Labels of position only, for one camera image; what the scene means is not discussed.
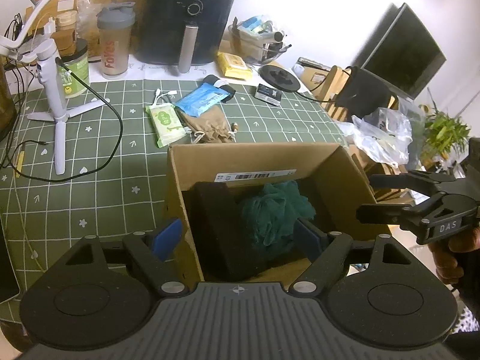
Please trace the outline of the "right hand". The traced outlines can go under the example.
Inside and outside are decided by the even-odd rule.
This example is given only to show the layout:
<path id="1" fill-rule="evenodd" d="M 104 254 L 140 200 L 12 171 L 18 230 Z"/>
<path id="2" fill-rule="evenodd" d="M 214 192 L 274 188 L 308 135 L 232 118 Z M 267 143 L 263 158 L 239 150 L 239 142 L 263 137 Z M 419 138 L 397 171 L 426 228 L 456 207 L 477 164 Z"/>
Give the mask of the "right hand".
<path id="1" fill-rule="evenodd" d="M 454 235 L 447 243 L 442 241 L 428 244 L 433 255 L 437 277 L 444 284 L 457 284 L 464 275 L 464 268 L 456 255 L 479 249 L 479 228 Z"/>

